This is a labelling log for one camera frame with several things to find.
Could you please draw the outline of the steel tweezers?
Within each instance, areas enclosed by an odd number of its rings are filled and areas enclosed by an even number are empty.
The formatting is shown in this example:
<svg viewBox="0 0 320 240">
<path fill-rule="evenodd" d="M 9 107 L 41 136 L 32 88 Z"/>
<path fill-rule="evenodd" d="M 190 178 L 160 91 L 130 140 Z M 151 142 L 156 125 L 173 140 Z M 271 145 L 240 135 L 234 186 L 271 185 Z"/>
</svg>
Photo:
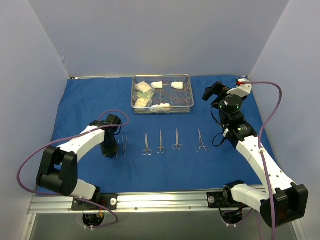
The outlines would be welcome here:
<svg viewBox="0 0 320 240">
<path fill-rule="evenodd" d="M 126 158 L 127 155 L 127 144 L 128 144 L 128 135 L 122 136 L 122 150 L 123 150 L 123 158 Z"/>
<path fill-rule="evenodd" d="M 116 160 L 118 160 L 118 157 L 119 157 L 119 151 L 120 151 L 120 140 L 118 139 L 117 140 L 117 152 L 116 152 Z"/>
</svg>

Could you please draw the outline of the blue surgical drape cloth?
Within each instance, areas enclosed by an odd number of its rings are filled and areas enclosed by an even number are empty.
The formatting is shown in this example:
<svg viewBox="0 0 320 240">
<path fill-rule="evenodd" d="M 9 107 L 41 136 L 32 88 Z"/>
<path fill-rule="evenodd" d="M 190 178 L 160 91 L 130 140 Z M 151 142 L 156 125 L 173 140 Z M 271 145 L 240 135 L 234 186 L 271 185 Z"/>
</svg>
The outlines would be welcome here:
<svg viewBox="0 0 320 240">
<path fill-rule="evenodd" d="M 67 82 L 58 106 L 53 139 L 75 136 L 107 110 L 118 115 L 126 126 L 118 137 L 127 135 L 118 160 L 102 155 L 99 146 L 78 163 L 78 178 L 100 187 L 104 193 L 169 192 L 222 188 L 233 181 L 260 184 L 247 160 L 228 141 L 223 141 L 216 124 L 218 111 L 202 99 L 206 87 L 220 81 L 233 88 L 234 75 L 194 76 L 191 87 L 194 106 L 186 114 L 136 114 L 131 106 L 132 79 L 93 78 Z M 182 150 L 173 150 L 178 129 Z M 210 148 L 196 152 L 200 129 L 203 143 Z M 165 153 L 157 153 L 162 130 Z M 145 134 L 152 155 L 142 155 Z"/>
</svg>

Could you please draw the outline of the steel hemostat clamp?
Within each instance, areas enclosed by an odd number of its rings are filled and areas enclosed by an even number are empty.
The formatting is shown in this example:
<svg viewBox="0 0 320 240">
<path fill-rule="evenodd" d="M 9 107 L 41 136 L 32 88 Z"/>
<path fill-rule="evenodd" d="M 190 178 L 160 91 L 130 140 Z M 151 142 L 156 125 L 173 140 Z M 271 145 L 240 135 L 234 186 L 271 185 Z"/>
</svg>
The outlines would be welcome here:
<svg viewBox="0 0 320 240">
<path fill-rule="evenodd" d="M 197 147 L 195 148 L 195 151 L 196 151 L 197 153 L 199 153 L 199 152 L 203 149 L 205 152 L 209 152 L 209 151 L 210 151 L 210 147 L 204 145 L 204 142 L 203 142 L 203 138 L 202 138 L 202 134 L 201 134 L 200 129 L 198 129 L 198 138 L 199 138 L 199 146 L 197 146 Z"/>
</svg>

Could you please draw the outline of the straight steel scissors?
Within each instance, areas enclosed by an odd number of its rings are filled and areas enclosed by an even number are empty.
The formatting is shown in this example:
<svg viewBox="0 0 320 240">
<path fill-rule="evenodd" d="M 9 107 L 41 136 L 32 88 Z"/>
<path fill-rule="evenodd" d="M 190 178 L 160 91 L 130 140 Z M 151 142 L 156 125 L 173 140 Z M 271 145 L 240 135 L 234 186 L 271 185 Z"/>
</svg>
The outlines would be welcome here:
<svg viewBox="0 0 320 240">
<path fill-rule="evenodd" d="M 166 152 L 166 149 L 163 146 L 162 130 L 159 131 L 159 147 L 156 149 L 156 152 L 158 154 L 164 154 Z"/>
</svg>

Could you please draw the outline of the steel surgical scissors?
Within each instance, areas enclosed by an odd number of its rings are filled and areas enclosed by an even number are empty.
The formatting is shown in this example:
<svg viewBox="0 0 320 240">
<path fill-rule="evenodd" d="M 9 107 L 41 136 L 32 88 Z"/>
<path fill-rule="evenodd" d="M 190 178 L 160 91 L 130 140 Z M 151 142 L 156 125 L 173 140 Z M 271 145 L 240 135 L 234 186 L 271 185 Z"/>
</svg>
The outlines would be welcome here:
<svg viewBox="0 0 320 240">
<path fill-rule="evenodd" d="M 179 151 L 183 149 L 183 145 L 179 143 L 179 131 L 177 128 L 175 129 L 175 144 L 172 145 L 172 149 Z"/>
</svg>

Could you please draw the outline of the steel mesh instrument tray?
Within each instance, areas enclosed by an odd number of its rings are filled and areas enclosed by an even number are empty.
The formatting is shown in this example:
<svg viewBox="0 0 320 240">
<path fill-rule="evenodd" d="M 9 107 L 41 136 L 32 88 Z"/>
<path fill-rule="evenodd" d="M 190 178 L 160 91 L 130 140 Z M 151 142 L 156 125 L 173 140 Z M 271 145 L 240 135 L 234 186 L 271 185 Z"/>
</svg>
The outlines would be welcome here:
<svg viewBox="0 0 320 240">
<path fill-rule="evenodd" d="M 162 81 L 162 89 L 154 89 L 152 100 L 153 105 L 169 103 L 168 108 L 135 107 L 137 93 L 135 85 L 140 82 L 151 85 L 152 82 Z M 184 82 L 182 90 L 171 87 L 172 82 Z M 164 113 L 188 113 L 194 106 L 191 79 L 187 74 L 167 74 L 167 75 L 136 75 L 132 79 L 131 106 L 136 114 L 164 114 Z"/>
</svg>

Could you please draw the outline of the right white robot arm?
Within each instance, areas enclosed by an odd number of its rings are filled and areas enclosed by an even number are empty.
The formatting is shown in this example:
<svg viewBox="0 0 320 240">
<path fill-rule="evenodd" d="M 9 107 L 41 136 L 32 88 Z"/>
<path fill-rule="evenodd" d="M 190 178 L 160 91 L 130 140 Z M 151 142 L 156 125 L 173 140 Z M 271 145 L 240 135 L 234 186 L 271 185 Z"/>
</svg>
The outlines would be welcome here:
<svg viewBox="0 0 320 240">
<path fill-rule="evenodd" d="M 229 141 L 246 159 L 266 189 L 257 190 L 237 180 L 223 187 L 223 203 L 230 207 L 242 204 L 256 210 L 269 227 L 277 228 L 305 216 L 309 191 L 281 170 L 263 146 L 262 133 L 245 120 L 242 106 L 252 86 L 245 78 L 238 78 L 234 88 L 217 81 L 205 89 L 202 99 L 207 101 L 216 96 L 211 107 L 219 112 L 214 120 L 222 129 L 222 140 Z"/>
</svg>

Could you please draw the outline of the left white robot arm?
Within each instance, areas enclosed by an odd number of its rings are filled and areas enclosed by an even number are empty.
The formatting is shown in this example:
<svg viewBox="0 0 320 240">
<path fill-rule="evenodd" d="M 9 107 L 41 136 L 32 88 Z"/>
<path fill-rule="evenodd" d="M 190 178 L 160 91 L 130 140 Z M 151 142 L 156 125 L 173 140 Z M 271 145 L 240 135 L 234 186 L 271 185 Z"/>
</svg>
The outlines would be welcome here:
<svg viewBox="0 0 320 240">
<path fill-rule="evenodd" d="M 119 150 L 115 135 L 121 124 L 118 116 L 109 114 L 105 121 L 90 123 L 80 136 L 57 147 L 46 147 L 36 177 L 37 186 L 65 197 L 81 198 L 88 209 L 97 209 L 101 203 L 100 189 L 78 178 L 78 162 L 96 146 L 100 146 L 104 157 L 114 158 Z"/>
</svg>

